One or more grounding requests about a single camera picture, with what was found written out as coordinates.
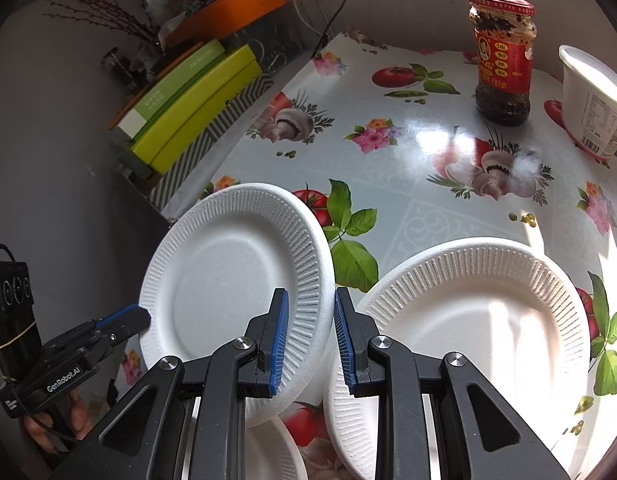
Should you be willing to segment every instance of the glass jar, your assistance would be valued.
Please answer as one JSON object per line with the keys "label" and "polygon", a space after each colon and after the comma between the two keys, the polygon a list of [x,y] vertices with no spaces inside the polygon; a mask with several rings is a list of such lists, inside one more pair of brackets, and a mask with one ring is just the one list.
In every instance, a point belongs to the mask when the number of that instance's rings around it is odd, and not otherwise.
{"label": "glass jar", "polygon": [[530,113],[535,7],[526,0],[468,1],[479,63],[477,107],[495,123],[518,126]]}

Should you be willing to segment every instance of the white foam plate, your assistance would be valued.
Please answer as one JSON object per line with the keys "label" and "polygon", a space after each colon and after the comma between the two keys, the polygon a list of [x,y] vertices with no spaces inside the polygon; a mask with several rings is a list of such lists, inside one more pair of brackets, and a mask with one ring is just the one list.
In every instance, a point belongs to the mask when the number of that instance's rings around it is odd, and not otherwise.
{"label": "white foam plate", "polygon": [[[182,480],[189,479],[192,437],[200,400],[196,399],[189,430]],[[278,416],[244,432],[246,480],[308,480],[300,450]]]}
{"label": "white foam plate", "polygon": [[315,216],[284,189],[242,184],[205,198],[172,227],[146,271],[146,365],[211,355],[268,311],[276,287],[288,290],[290,306],[282,385],[272,399],[247,399],[247,427],[281,413],[312,378],[333,321],[333,261]]}
{"label": "white foam plate", "polygon": [[[357,311],[413,352],[464,353],[549,448],[586,389],[590,344],[581,300],[557,264],[524,244],[465,238],[433,247],[384,276]],[[439,478],[426,401],[432,477]],[[342,462],[373,480],[377,398],[349,396],[339,356],[324,409]]]}

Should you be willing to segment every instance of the jar label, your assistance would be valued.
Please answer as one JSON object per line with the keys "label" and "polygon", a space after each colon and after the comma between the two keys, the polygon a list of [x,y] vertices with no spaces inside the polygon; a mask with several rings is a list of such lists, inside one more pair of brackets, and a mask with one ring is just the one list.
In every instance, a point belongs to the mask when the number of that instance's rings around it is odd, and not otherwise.
{"label": "jar label", "polygon": [[488,85],[511,94],[530,90],[532,51],[526,57],[526,45],[496,40],[476,32],[479,78]]}

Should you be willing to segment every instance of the orange basket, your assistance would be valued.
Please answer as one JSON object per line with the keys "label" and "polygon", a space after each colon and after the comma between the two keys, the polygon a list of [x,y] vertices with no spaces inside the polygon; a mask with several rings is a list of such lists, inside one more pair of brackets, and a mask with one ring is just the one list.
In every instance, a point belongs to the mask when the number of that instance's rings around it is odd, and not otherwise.
{"label": "orange basket", "polygon": [[166,38],[172,47],[183,40],[222,40],[262,16],[286,5],[288,0],[218,0],[189,16]]}

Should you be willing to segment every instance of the rubber band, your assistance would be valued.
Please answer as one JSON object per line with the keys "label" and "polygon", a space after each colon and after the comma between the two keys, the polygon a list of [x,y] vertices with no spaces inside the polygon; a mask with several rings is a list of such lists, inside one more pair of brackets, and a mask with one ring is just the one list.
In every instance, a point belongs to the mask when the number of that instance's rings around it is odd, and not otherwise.
{"label": "rubber band", "polygon": [[33,328],[35,325],[35,321],[33,321],[28,327],[26,327],[24,330],[22,330],[18,335],[16,335],[15,337],[13,337],[8,343],[4,343],[2,346],[0,346],[0,350],[2,348],[6,348],[7,346],[10,345],[10,343],[12,343],[13,341],[17,341],[19,338],[21,338],[24,334],[26,334],[31,328]]}

